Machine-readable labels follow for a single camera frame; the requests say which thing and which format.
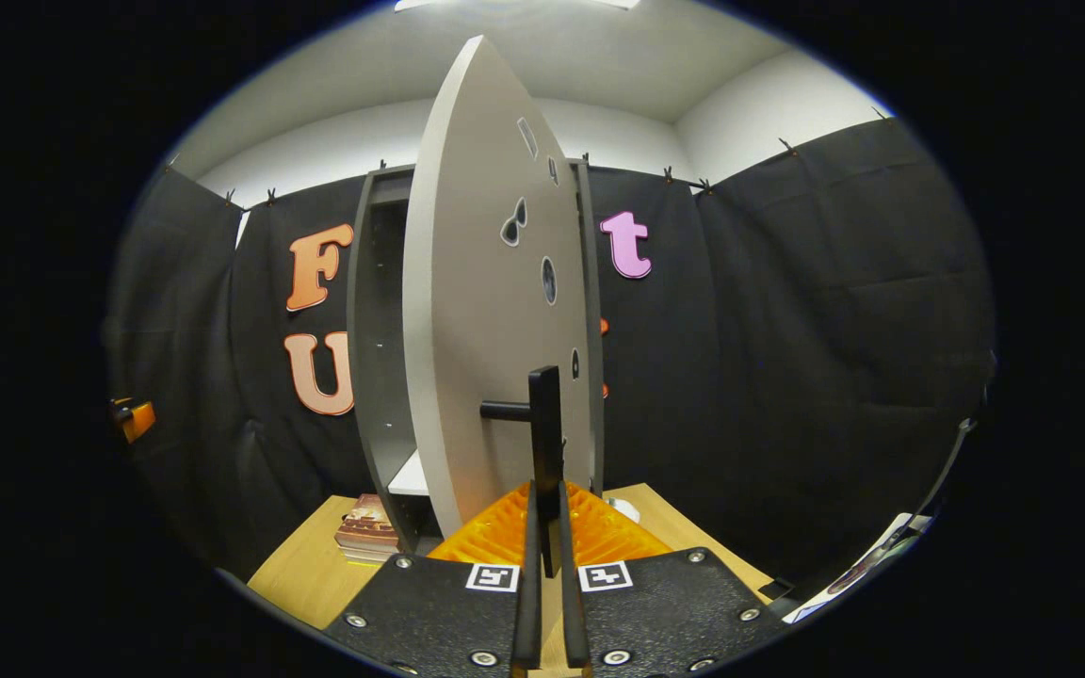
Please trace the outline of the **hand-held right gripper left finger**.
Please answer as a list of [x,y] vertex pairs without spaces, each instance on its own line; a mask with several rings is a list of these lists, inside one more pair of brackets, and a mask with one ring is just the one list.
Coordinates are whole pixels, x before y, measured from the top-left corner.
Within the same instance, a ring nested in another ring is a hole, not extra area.
[[443,557],[396,554],[326,627],[394,674],[526,674],[542,652],[542,557],[531,481],[456,533]]

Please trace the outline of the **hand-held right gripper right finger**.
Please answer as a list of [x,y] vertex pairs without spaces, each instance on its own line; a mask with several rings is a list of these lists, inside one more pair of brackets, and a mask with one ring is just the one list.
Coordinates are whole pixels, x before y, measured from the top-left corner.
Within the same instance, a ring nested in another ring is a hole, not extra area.
[[557,494],[561,621],[584,674],[707,674],[787,623],[705,546],[674,550],[576,485]]

